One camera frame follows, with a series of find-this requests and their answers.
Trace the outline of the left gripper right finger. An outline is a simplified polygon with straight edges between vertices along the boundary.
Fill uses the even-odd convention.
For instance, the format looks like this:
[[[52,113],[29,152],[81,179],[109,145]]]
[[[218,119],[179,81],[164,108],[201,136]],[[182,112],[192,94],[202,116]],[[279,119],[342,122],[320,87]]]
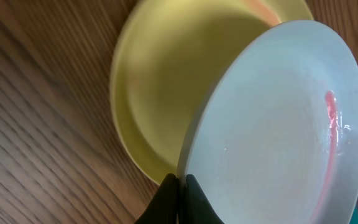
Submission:
[[[194,175],[186,175],[180,194],[180,223],[223,224]]]

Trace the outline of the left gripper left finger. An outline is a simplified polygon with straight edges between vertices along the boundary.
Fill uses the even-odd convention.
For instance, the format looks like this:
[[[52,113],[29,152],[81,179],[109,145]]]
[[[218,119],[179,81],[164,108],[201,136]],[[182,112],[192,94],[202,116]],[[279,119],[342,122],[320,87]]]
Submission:
[[[176,224],[179,180],[167,174],[145,212],[135,224]]]

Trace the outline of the light blue plate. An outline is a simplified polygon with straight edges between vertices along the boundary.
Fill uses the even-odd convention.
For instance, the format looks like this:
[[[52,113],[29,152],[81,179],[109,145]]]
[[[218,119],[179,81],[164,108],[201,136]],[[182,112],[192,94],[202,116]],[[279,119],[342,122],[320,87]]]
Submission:
[[[332,28],[298,20],[252,41],[209,93],[178,175],[223,223],[349,223],[358,198],[358,65]]]

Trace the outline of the yellow plate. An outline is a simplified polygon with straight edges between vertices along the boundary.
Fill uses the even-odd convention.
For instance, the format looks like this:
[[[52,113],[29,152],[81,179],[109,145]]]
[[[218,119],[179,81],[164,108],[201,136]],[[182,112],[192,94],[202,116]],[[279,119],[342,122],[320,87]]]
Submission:
[[[159,184],[177,170],[189,123],[207,92],[256,37],[312,19],[304,0],[142,0],[112,60],[114,125],[136,166]]]

